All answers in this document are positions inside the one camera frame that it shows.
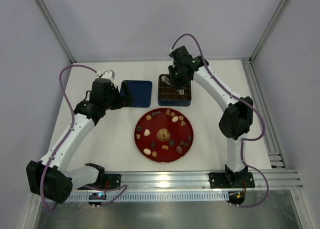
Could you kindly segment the metal tongs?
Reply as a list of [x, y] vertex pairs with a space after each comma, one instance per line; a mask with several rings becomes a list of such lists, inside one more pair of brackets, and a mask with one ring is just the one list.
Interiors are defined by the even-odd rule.
[[161, 81], [163, 82], [163, 83], [165, 83], [165, 84], [167, 84], [167, 85], [171, 85], [171, 80], [170, 80], [170, 78], [169, 77], [167, 77], [166, 75], [163, 75], [161, 78]]

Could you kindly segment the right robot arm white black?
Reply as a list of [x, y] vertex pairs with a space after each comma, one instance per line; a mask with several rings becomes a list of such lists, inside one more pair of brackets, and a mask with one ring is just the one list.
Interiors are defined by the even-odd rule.
[[251, 173], [244, 162], [245, 139], [253, 123], [253, 100], [233, 94], [201, 56], [193, 57], [185, 46], [170, 52], [173, 64], [168, 67], [170, 85], [182, 90], [192, 81], [200, 85], [219, 105], [222, 117], [218, 123], [226, 137], [227, 161], [223, 172], [209, 173], [212, 189], [241, 188], [250, 185]]

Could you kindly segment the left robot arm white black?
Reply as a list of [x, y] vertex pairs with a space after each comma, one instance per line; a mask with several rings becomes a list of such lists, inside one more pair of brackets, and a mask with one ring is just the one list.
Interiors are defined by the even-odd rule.
[[101, 189], [105, 182], [103, 166], [88, 162], [72, 171], [67, 167], [82, 141], [106, 112], [130, 107], [133, 101], [125, 81], [117, 87], [109, 79], [95, 79], [89, 99], [80, 101], [71, 110], [71, 122], [56, 144], [39, 161], [32, 160], [26, 166], [31, 192], [39, 195], [42, 201], [62, 204], [73, 190]]

